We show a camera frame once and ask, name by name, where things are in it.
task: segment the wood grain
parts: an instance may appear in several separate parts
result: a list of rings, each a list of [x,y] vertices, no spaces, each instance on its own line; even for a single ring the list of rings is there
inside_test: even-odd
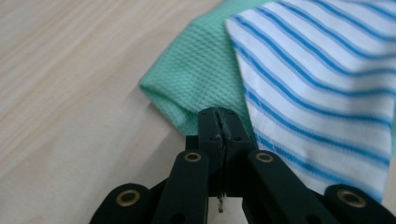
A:
[[[88,223],[116,186],[166,178],[184,139],[136,84],[218,2],[0,1],[0,223]],[[246,223],[240,203],[209,223]]]

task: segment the teal towel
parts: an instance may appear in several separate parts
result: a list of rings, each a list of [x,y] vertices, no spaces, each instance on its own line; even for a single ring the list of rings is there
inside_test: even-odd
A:
[[[225,0],[195,19],[140,80],[140,88],[184,135],[196,134],[197,113],[210,106],[239,114],[253,133],[227,18],[264,0]]]

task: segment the blue and white striped towel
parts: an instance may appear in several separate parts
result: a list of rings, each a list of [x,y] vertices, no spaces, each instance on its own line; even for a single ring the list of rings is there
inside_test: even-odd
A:
[[[381,201],[396,95],[396,2],[274,2],[227,20],[260,149],[311,189]]]

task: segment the metal ring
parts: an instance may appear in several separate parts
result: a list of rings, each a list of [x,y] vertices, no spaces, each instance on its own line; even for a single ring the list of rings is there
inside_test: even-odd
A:
[[[256,159],[263,162],[271,162],[274,160],[274,157],[272,157],[270,154],[261,152],[261,153],[257,153]]]
[[[201,158],[202,158],[201,155],[196,152],[190,152],[184,156],[184,160],[186,160],[186,161],[200,161]]]
[[[367,202],[359,195],[347,189],[340,189],[337,191],[338,198],[344,203],[357,208],[363,208]],[[351,201],[348,197],[354,197],[356,200]]]
[[[127,195],[127,194],[133,194],[134,197],[132,199],[130,199],[130,200],[124,200],[123,197],[125,195]],[[127,207],[127,206],[131,206],[131,205],[137,203],[139,201],[139,199],[140,199],[139,191],[137,191],[135,189],[127,189],[127,190],[121,192],[119,194],[119,196],[117,196],[117,200],[116,201],[117,201],[117,204],[119,206]]]

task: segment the folded cloth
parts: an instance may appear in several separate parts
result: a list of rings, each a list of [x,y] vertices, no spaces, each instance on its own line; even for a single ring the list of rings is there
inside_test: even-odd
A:
[[[196,134],[197,113],[210,106],[235,111],[252,133],[224,21],[264,2],[222,1],[192,21],[140,80],[141,90],[183,134]]]
[[[396,96],[396,2],[274,2],[227,20],[260,149],[311,189],[381,200]]]

